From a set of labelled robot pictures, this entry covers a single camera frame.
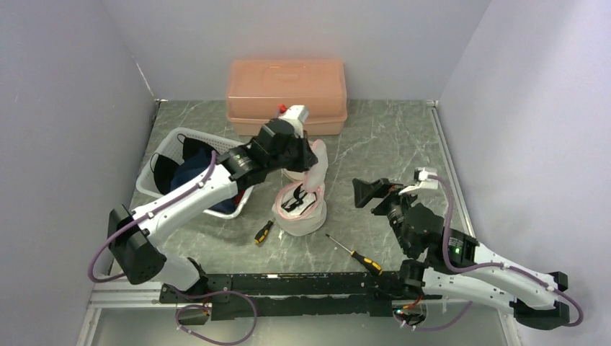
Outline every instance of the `black face mask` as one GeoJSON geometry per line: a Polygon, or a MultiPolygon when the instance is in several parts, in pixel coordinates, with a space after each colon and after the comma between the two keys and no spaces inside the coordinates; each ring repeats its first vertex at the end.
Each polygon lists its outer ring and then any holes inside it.
{"type": "Polygon", "coordinates": [[[215,149],[208,143],[204,143],[200,140],[184,137],[182,142],[182,159],[189,161],[193,156],[197,155],[200,150],[205,150],[206,153],[210,154],[215,149]]]}
{"type": "Polygon", "coordinates": [[[167,156],[163,156],[158,153],[155,154],[157,155],[155,169],[151,167],[151,171],[153,171],[153,179],[155,180],[155,186],[157,186],[159,193],[162,195],[167,195],[170,192],[171,180],[174,178],[174,174],[176,174],[178,164],[167,156]]]}

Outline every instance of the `plastic bag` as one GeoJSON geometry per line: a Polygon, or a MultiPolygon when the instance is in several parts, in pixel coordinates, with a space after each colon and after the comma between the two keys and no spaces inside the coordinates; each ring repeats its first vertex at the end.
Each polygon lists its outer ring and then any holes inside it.
{"type": "Polygon", "coordinates": [[[312,233],[319,229],[326,220],[324,178],[329,167],[329,160],[325,143],[321,140],[315,141],[312,144],[312,152],[318,158],[318,163],[310,169],[302,182],[294,182],[280,190],[272,206],[276,224],[293,236],[305,236],[312,233]],[[298,188],[308,193],[303,198],[302,208],[297,207],[287,212],[282,205],[289,203],[294,198],[295,190],[298,188]]]}

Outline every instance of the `blue cloth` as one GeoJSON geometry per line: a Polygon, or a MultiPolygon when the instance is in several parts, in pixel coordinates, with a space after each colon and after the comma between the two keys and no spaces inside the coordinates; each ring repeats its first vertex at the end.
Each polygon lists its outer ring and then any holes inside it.
{"type": "MultiPolygon", "coordinates": [[[[170,184],[170,191],[174,191],[179,186],[195,178],[197,175],[202,174],[202,172],[204,172],[210,165],[211,159],[211,152],[208,152],[203,148],[200,149],[196,155],[186,160],[176,169],[176,173],[174,173],[174,178],[172,178],[170,184]]],[[[223,202],[213,205],[210,210],[223,214],[231,214],[236,211],[236,204],[233,202],[233,198],[229,198],[228,200],[224,200],[223,202]]]]}

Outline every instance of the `plastic basket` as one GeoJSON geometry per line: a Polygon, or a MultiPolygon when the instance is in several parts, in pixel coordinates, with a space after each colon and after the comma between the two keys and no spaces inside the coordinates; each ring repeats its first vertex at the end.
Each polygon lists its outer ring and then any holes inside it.
{"type": "MultiPolygon", "coordinates": [[[[191,130],[189,128],[175,128],[170,131],[167,137],[163,139],[163,141],[161,142],[161,144],[159,144],[155,152],[169,157],[178,164],[182,164],[184,161],[182,159],[182,143],[178,139],[179,135],[184,135],[185,137],[194,138],[206,142],[210,144],[214,149],[216,149],[219,155],[224,154],[227,150],[231,148],[235,148],[236,146],[243,144],[238,141],[232,141],[231,139],[210,135],[208,133],[191,130]]],[[[157,157],[159,157],[159,155],[151,156],[151,159],[149,160],[147,165],[144,166],[142,172],[138,176],[138,180],[136,180],[135,182],[135,188],[145,195],[160,198],[162,194],[159,193],[159,190],[157,190],[157,186],[155,186],[153,171],[151,171],[151,167],[155,167],[157,157]]],[[[213,210],[204,210],[203,212],[212,216],[216,216],[217,218],[235,218],[240,215],[240,212],[242,211],[242,208],[250,198],[251,193],[252,187],[246,189],[246,192],[244,193],[244,196],[238,204],[236,211],[234,211],[232,214],[223,214],[213,210]]]]}

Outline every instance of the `cable connector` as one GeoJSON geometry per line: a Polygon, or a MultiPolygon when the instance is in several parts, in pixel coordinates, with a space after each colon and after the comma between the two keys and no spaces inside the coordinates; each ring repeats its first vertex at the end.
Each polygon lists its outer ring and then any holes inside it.
{"type": "Polygon", "coordinates": [[[437,170],[431,167],[419,167],[414,171],[414,183],[405,187],[399,192],[399,195],[408,193],[415,195],[419,190],[437,190],[439,182],[430,179],[429,175],[437,175],[437,170]]]}

